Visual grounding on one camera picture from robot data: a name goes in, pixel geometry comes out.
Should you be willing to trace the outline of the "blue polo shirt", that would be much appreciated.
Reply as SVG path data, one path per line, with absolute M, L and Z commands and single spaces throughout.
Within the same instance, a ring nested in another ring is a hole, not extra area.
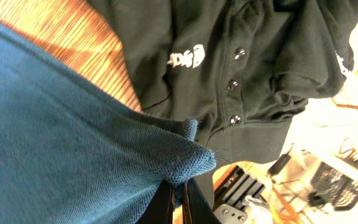
M 0 223 L 136 223 L 215 168 L 197 122 L 132 111 L 0 23 Z

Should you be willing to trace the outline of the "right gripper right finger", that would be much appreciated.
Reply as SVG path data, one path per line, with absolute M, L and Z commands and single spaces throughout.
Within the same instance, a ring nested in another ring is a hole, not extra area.
M 182 205 L 184 224 L 221 224 L 194 179 L 184 184 Z

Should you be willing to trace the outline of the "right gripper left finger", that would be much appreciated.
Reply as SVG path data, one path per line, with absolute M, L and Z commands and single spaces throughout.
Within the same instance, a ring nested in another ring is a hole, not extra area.
M 163 180 L 136 224 L 172 224 L 174 196 L 172 185 Z

